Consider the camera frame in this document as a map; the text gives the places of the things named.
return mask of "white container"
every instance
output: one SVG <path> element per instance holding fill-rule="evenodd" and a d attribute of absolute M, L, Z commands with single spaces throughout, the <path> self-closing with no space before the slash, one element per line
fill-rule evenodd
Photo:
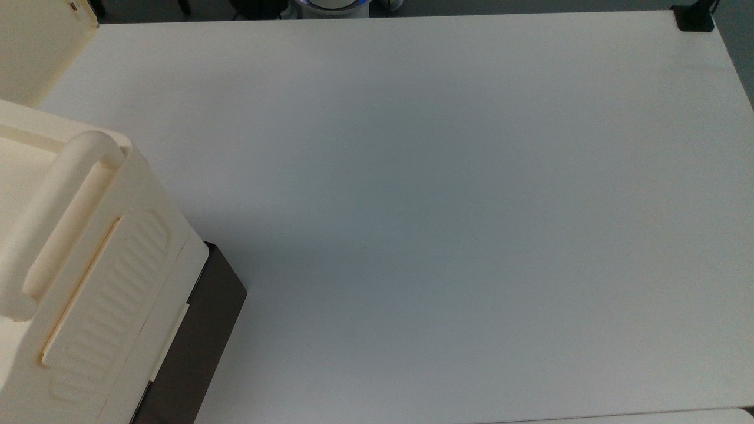
<path fill-rule="evenodd" d="M 127 423 L 207 247 L 121 134 L 0 100 L 0 423 Z"/>
<path fill-rule="evenodd" d="M 367 18 L 372 0 L 296 0 L 303 19 Z"/>

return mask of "gray floor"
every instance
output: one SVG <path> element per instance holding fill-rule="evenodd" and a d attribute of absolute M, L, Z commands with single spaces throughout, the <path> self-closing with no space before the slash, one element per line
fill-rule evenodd
<path fill-rule="evenodd" d="M 186 17 L 181 13 L 177 0 L 103 0 L 108 14 L 101 22 L 230 20 L 235 15 L 235 10 L 227 0 L 189 2 L 193 10 Z M 391 12 L 389 16 L 646 11 L 666 10 L 673 4 L 692 2 L 693 0 L 405 0 L 403 7 Z M 371 4 L 370 12 L 372 17 L 386 15 L 378 0 Z M 749 95 L 749 101 L 754 104 L 754 1 L 722 0 L 715 19 Z"/>

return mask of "white table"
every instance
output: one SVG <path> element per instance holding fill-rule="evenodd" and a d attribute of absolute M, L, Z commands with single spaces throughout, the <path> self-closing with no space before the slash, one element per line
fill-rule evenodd
<path fill-rule="evenodd" d="M 41 109 L 247 285 L 199 423 L 754 405 L 754 113 L 669 11 L 102 26 Z"/>

